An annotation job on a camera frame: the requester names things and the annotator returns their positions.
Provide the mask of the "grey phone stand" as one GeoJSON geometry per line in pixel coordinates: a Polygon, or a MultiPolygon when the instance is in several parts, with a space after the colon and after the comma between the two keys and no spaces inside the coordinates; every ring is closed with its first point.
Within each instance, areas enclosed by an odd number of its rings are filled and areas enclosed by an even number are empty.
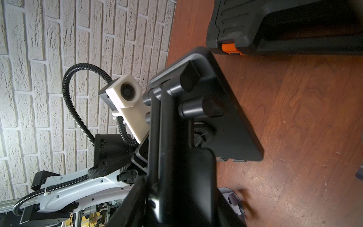
{"type": "Polygon", "coordinates": [[[363,181],[363,164],[360,165],[359,169],[355,174],[356,178],[363,181]]]}

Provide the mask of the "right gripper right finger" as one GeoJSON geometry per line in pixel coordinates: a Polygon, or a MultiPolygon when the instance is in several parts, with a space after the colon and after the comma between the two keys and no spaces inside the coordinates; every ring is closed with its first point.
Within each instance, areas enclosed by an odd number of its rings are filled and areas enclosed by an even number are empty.
{"type": "Polygon", "coordinates": [[[216,227],[245,227],[218,189],[216,227]]]}

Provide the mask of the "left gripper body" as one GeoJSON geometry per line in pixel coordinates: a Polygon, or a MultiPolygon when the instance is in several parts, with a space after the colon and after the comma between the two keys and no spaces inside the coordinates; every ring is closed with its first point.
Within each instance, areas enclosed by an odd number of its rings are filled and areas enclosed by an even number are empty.
{"type": "Polygon", "coordinates": [[[117,170],[117,180],[135,182],[147,175],[149,140],[140,145],[126,144],[119,134],[97,134],[95,136],[93,178],[107,176],[117,170]]]}

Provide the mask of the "purple-grey phone stand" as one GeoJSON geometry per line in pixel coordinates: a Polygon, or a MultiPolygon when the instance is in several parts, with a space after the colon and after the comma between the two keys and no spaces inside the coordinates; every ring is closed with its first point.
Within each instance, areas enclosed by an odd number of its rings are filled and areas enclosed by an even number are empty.
{"type": "Polygon", "coordinates": [[[245,211],[241,203],[241,200],[239,199],[237,194],[233,190],[227,187],[220,187],[218,189],[223,195],[224,199],[228,202],[234,213],[236,213],[236,215],[242,221],[242,223],[245,226],[247,226],[245,211]]]}

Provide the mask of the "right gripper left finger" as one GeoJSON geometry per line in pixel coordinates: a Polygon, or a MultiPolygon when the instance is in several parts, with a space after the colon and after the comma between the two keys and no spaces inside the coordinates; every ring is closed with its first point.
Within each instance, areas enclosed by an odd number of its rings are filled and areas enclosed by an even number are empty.
{"type": "Polygon", "coordinates": [[[146,180],[139,178],[106,227],[142,227],[146,195],[146,180]]]}

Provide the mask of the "black phone stand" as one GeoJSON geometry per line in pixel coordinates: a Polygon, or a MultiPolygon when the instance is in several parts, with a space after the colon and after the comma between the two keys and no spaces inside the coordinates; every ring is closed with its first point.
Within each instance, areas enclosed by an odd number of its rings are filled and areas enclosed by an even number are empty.
{"type": "Polygon", "coordinates": [[[143,102],[149,154],[146,227],[216,227],[217,159],[263,160],[264,149],[212,52],[197,47],[158,73],[143,102]]]}

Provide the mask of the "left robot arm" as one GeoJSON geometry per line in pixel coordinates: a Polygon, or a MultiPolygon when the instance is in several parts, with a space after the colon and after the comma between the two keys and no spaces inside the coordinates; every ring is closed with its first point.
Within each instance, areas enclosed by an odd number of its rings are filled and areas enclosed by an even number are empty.
{"type": "Polygon", "coordinates": [[[36,173],[33,192],[14,205],[13,213],[21,217],[21,225],[49,227],[90,207],[120,203],[146,175],[147,152],[148,137],[130,146],[119,134],[97,134],[91,168],[67,175],[36,173]]]}

